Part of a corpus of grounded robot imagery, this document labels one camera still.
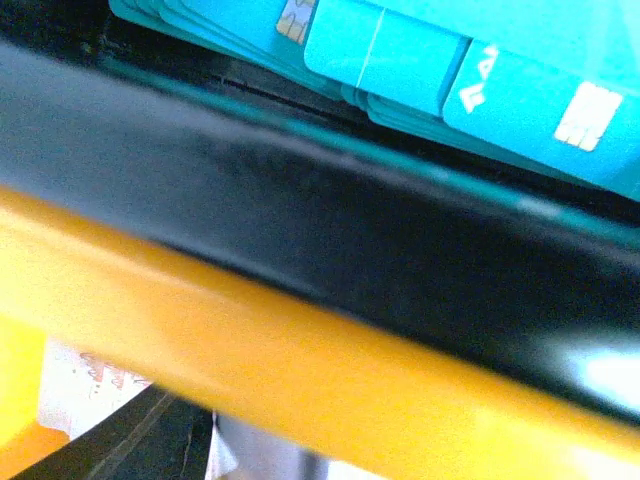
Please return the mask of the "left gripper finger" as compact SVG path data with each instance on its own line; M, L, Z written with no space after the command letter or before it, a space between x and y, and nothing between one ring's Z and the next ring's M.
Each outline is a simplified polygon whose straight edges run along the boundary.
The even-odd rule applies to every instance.
M212 412L149 386L16 479L203 479Z

